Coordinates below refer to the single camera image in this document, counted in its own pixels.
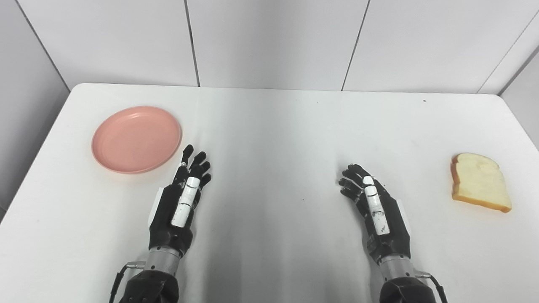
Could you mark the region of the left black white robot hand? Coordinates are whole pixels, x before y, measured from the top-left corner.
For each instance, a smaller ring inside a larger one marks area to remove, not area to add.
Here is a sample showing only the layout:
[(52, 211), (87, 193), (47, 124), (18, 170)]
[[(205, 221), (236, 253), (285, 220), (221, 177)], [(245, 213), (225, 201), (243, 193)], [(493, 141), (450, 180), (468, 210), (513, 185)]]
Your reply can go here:
[(187, 145), (181, 163), (171, 184), (157, 197), (157, 204), (149, 224), (149, 248), (168, 248), (183, 257), (190, 248), (194, 234), (191, 223), (200, 202), (202, 188), (211, 180), (211, 164), (201, 151), (190, 161), (194, 147)]

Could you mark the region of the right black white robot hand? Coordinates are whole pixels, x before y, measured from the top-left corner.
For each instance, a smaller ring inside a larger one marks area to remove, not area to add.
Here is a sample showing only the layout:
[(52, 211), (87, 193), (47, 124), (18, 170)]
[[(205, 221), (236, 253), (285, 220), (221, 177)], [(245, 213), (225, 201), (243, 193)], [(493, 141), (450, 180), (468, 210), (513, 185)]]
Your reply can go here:
[(341, 194), (354, 202), (364, 218), (370, 257), (376, 263), (390, 255), (410, 258), (410, 235), (397, 201), (360, 165), (348, 165), (342, 175)]

